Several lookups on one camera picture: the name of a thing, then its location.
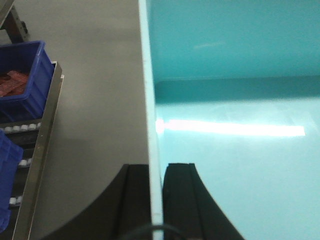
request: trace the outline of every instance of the blue plastic crate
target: blue plastic crate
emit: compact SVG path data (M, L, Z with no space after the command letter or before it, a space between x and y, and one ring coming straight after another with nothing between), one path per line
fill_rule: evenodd
M0 97L0 123L42 117L54 73L43 41L0 46L0 73L29 73L24 93Z
M24 150L12 143L0 130L0 233L9 224L9 201L18 163Z

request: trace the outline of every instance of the metal rack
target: metal rack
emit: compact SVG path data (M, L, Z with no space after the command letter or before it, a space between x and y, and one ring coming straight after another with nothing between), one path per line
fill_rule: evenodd
M52 64L54 65L54 73L42 119L0 124L0 128L5 128L41 123L41 127L38 130L9 135L9 138L16 144L23 145L25 143L24 157L32 158L32 164L29 168L22 168L17 171L13 194L14 196L20 195L19 191L23 191L21 192L23 198L19 207L15 206L12 208L12 218L9 227L0 234L0 240L29 239L43 169L46 164L48 143L64 79L58 62L54 61Z
M0 30L5 29L12 43L28 41L25 22L20 21L14 0L0 0Z

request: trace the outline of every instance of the concrete floor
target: concrete floor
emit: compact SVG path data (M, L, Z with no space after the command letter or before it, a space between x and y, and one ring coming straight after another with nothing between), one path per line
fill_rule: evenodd
M30 40L65 75L31 231L40 239L88 206L123 164L146 164L137 0L17 0Z

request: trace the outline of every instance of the black cable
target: black cable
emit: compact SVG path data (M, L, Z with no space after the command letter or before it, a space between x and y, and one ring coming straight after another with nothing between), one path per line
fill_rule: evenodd
M120 237L118 240L137 240L138 237L141 237L148 233L153 233L157 230L163 230L164 232L171 232L172 234L178 236L180 240L187 240L187 238L182 234L180 230L175 228L174 226L163 224L163 225L144 225L139 227L132 232Z

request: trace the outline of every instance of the blue bin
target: blue bin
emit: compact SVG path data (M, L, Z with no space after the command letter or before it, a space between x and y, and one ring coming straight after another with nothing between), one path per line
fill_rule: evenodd
M24 93L0 97L0 123L42 117L54 73L43 41L31 41L0 47L0 73L17 70L29 73Z
M12 143L0 130L0 233L9 224L11 214L9 201L17 166L23 152L21 147Z

